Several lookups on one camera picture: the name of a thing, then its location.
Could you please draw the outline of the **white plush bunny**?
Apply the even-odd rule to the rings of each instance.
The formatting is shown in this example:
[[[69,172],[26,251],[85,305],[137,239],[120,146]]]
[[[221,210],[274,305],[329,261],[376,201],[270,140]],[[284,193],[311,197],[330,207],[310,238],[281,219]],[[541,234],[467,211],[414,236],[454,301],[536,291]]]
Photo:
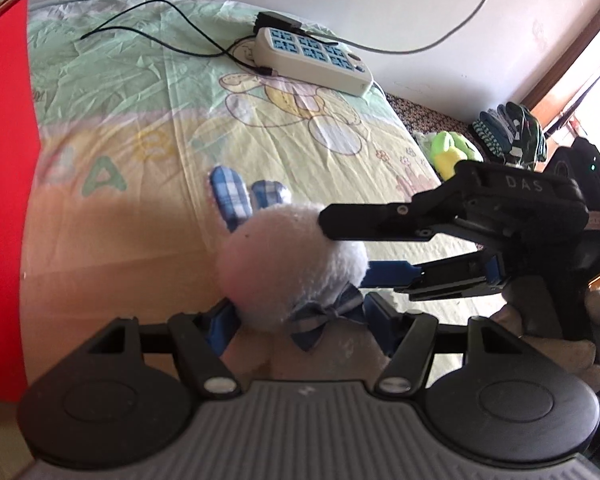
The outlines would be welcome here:
[[[328,238],[318,224],[322,205],[294,202],[277,181],[245,184],[227,166],[211,170],[209,185],[228,231],[216,258],[218,282],[242,326],[285,334],[309,352],[329,325],[365,325],[367,250]]]

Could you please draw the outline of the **green yellow plush toy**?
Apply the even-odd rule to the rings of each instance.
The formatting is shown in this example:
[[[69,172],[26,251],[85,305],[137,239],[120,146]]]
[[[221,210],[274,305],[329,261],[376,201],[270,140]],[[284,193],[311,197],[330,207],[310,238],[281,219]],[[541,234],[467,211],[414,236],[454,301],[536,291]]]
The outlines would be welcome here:
[[[483,157],[470,141],[455,131],[422,133],[418,145],[442,181],[451,179],[455,165],[463,160],[483,162]]]

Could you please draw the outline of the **dark patterned cushion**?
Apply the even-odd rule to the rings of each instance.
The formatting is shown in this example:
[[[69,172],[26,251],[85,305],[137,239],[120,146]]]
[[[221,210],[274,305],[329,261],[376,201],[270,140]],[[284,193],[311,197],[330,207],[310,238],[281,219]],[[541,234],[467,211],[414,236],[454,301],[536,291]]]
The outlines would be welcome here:
[[[425,136],[440,131],[454,131],[474,142],[469,126],[460,120],[389,93],[386,94],[386,100],[419,146],[427,143]]]

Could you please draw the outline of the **striped knit gloves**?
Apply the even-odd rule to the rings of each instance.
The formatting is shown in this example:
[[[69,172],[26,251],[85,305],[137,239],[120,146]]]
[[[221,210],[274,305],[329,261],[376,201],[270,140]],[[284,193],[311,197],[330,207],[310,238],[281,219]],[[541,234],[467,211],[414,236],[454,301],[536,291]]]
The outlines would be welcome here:
[[[523,105],[507,102],[483,110],[470,128],[491,162],[531,171],[546,162],[542,127]]]

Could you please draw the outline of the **white blue power strip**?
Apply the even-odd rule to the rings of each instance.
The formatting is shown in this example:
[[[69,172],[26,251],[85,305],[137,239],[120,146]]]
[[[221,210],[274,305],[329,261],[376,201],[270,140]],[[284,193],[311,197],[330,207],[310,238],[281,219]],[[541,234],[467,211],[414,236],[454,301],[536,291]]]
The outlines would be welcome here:
[[[374,83],[366,64],[340,44],[271,27],[261,28],[252,48],[253,61],[282,76],[308,84],[364,96]]]

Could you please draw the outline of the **cartoon print bed sheet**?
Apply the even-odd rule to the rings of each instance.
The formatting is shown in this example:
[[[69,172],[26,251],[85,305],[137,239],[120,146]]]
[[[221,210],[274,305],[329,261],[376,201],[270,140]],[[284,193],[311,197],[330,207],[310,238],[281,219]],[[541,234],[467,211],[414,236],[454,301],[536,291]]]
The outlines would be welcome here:
[[[21,263],[29,379],[112,318],[160,323],[218,300],[215,166],[301,203],[405,202],[437,186],[380,90],[352,98],[246,70],[256,13],[220,0],[30,7],[42,150]]]

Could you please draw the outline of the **black power adapter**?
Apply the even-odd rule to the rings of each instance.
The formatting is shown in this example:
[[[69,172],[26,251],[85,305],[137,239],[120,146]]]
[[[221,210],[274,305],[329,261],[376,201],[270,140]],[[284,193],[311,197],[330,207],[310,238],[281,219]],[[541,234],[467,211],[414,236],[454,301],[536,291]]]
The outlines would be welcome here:
[[[262,28],[275,28],[283,32],[298,34],[302,31],[302,23],[283,14],[273,11],[262,11],[256,16],[253,24],[253,32],[256,34]]]

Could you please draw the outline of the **red cardboard box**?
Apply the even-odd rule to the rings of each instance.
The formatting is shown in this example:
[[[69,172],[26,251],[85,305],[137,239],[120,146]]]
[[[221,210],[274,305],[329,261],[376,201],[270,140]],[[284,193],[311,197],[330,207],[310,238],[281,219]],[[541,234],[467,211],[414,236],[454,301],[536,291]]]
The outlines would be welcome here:
[[[20,263],[41,143],[27,40],[28,0],[0,4],[0,402],[27,388],[20,330]]]

